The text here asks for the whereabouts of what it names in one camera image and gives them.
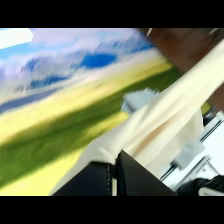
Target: green grass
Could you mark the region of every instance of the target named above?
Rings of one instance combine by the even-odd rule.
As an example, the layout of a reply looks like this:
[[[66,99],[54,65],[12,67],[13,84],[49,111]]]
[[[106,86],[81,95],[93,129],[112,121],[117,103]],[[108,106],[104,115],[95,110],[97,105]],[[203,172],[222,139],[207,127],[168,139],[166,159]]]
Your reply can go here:
[[[174,68],[136,82],[84,109],[26,129],[0,147],[0,187],[88,145],[117,125],[98,124],[119,116],[124,94],[146,87],[164,90],[180,77]]]

